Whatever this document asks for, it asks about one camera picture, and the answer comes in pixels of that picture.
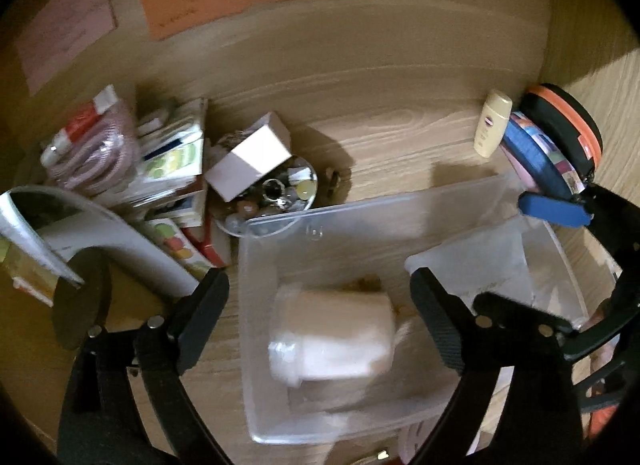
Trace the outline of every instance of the wooden table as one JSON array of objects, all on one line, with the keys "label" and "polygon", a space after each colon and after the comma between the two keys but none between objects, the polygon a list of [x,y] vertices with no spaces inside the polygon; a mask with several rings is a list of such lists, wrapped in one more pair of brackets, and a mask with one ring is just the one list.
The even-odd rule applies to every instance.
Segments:
[{"label": "wooden table", "polygon": [[[508,168],[501,153],[487,161],[472,148],[486,93],[497,87],[515,99],[527,85],[546,80],[568,89],[601,128],[605,156],[597,181],[640,203],[640,56],[612,0],[293,1],[252,8],[161,42],[148,38],[139,0],[111,0],[118,28],[29,97],[12,41],[46,1],[16,0],[1,19],[5,184],[20,150],[52,134],[65,111],[111,82],[130,103],[137,101],[140,114],[169,96],[209,98],[212,138],[274,109],[292,133],[295,152],[318,169],[350,171],[349,201],[462,182]],[[583,231],[560,230],[559,236],[593,310],[610,292],[604,257]],[[229,456],[238,464],[341,465],[381,441],[393,445],[393,434],[300,447],[250,440],[235,268],[230,276],[222,319],[200,362],[183,378]],[[8,286],[2,281],[2,288]],[[13,330],[9,344],[33,336],[26,315],[40,319],[44,331],[38,336],[46,337],[46,310],[27,312],[22,299],[10,296],[17,292],[5,289],[0,331]],[[49,373],[63,383],[69,363],[67,355],[44,365],[38,379],[45,382]],[[39,389],[32,371],[21,352],[7,346],[0,351],[0,380],[53,445],[62,392]],[[153,442],[167,448],[143,388],[133,383]]]}]

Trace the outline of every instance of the pink paper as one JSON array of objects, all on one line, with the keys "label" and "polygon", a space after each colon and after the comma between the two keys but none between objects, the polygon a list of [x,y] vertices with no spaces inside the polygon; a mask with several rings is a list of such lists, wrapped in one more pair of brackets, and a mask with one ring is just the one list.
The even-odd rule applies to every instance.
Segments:
[{"label": "pink paper", "polygon": [[29,93],[114,28],[109,0],[50,0],[15,41]]}]

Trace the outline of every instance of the metal bolt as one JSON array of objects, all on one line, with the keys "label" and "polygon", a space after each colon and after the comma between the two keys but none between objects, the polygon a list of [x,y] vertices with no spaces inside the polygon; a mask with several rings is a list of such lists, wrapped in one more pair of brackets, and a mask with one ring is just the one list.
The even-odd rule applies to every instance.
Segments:
[{"label": "metal bolt", "polygon": [[538,332],[540,332],[543,337],[551,337],[554,334],[554,329],[546,324],[541,324],[538,326]]},{"label": "metal bolt", "polygon": [[146,321],[146,325],[151,329],[160,328],[162,324],[164,324],[164,317],[162,315],[154,315]]},{"label": "metal bolt", "polygon": [[476,317],[476,324],[480,328],[491,328],[491,326],[494,325],[494,321],[492,321],[491,318],[487,317],[486,315],[478,315]]},{"label": "metal bolt", "polygon": [[100,333],[102,333],[102,327],[94,324],[93,326],[91,326],[91,328],[89,328],[89,330],[87,330],[86,333],[89,338],[95,339]]}]

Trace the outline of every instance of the transparent plastic bin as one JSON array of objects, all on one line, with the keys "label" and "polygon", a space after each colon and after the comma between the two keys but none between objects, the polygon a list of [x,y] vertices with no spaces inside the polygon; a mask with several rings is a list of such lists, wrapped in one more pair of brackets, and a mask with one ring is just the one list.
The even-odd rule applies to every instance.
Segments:
[{"label": "transparent plastic bin", "polygon": [[[282,285],[340,288],[376,273],[396,309],[413,309],[404,262],[480,227],[517,216],[522,184],[513,173],[247,223],[240,241],[242,387],[249,432],[259,443],[330,443],[439,416],[458,376],[445,368],[416,315],[399,326],[391,371],[374,379],[303,382],[272,378],[268,344],[274,298]],[[291,224],[259,237],[260,226]],[[558,239],[542,221],[522,218],[533,286],[531,303],[581,324],[584,301]]]}]

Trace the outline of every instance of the yellow lotion bottle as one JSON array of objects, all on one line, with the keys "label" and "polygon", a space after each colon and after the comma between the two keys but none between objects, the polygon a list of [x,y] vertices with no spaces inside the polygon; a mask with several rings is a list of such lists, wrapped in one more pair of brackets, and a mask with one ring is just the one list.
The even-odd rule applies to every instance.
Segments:
[{"label": "yellow lotion bottle", "polygon": [[484,101],[474,149],[480,156],[489,158],[500,145],[511,115],[511,99],[498,90],[492,90]]}]

